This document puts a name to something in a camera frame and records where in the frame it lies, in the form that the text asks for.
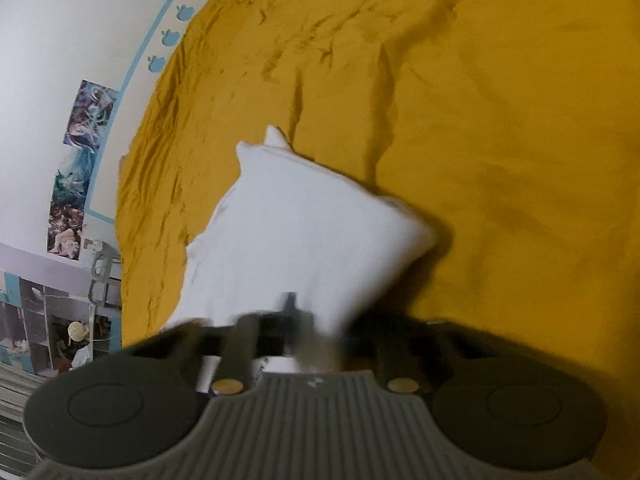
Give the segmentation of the mustard yellow quilted bedspread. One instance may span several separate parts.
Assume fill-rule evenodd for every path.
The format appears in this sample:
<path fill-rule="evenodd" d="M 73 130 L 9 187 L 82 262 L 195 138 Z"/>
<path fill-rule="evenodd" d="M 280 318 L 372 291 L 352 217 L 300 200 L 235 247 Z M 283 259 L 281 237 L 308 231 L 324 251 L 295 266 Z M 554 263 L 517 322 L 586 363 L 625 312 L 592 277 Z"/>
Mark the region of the mustard yellow quilted bedspread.
<path fill-rule="evenodd" d="M 280 127 L 454 239 L 411 309 L 590 368 L 639 453 L 639 0 L 210 0 L 120 176 L 124 339 L 175 309 L 186 245 Z"/>

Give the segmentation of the blue and lilac wall cabinet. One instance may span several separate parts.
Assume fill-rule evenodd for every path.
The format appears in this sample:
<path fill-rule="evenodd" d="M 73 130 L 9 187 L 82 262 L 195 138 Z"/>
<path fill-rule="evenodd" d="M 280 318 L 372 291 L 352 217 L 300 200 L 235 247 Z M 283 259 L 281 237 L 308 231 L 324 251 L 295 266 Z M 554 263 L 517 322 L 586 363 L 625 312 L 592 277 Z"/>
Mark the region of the blue and lilac wall cabinet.
<path fill-rule="evenodd" d="M 122 348 L 119 253 L 89 247 L 70 266 L 1 246 L 1 362 L 53 377 Z"/>

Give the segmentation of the white long-sleeve sweatshirt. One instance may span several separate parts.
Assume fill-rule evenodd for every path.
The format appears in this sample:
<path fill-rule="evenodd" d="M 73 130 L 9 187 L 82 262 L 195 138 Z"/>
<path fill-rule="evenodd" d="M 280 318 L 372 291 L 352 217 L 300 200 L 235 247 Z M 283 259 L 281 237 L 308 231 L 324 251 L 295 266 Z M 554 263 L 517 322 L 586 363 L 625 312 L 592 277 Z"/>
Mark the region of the white long-sleeve sweatshirt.
<path fill-rule="evenodd" d="M 302 344 L 288 358 L 259 360 L 258 370 L 335 372 L 348 324 L 434 247 L 435 233 L 401 200 L 296 155 L 275 126 L 261 144 L 239 143 L 236 156 L 239 179 L 186 248 L 165 325 L 230 326 L 281 310 L 292 292 Z"/>

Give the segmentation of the anime wall posters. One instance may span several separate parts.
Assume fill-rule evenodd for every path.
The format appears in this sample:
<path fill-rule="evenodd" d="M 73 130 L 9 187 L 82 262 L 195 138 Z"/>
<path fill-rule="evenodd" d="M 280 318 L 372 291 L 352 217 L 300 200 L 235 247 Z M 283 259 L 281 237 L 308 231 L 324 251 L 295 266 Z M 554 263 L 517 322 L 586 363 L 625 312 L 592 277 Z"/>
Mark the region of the anime wall posters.
<path fill-rule="evenodd" d="M 70 260 L 80 255 L 93 168 L 110 124 L 118 91 L 83 80 L 63 136 L 49 208 L 47 253 Z"/>

